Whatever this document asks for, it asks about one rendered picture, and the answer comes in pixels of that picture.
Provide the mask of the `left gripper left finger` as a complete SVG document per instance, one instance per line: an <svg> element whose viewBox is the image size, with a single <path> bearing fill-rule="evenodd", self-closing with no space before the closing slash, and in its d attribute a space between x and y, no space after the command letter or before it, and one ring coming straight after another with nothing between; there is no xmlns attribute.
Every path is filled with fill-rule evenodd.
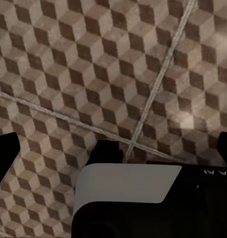
<svg viewBox="0 0 227 238"><path fill-rule="evenodd" d="M0 182L7 173L20 151L20 143L16 132L0 136Z"/></svg>

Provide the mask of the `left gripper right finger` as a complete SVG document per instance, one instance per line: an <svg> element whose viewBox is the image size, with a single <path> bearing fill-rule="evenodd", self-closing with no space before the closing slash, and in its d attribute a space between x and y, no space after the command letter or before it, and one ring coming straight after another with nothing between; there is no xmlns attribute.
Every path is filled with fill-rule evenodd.
<svg viewBox="0 0 227 238"><path fill-rule="evenodd" d="M227 164L227 133L226 132L221 132L218 139L217 150Z"/></svg>

